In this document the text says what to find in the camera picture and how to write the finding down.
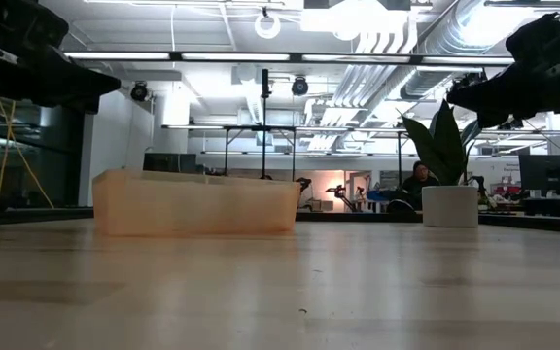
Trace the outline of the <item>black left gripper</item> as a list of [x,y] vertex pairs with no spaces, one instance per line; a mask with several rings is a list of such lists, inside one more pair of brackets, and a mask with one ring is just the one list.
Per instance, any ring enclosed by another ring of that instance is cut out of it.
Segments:
[[59,47],[68,23],[37,1],[0,1],[0,95],[97,114],[121,80],[80,66]]

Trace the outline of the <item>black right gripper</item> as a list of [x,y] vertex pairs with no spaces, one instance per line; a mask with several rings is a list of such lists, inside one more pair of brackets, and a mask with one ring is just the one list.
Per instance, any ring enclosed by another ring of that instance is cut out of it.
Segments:
[[527,120],[537,113],[560,114],[560,63],[524,67],[515,62],[492,78],[486,70],[454,80],[446,101],[477,111],[478,124],[489,128],[510,115]]

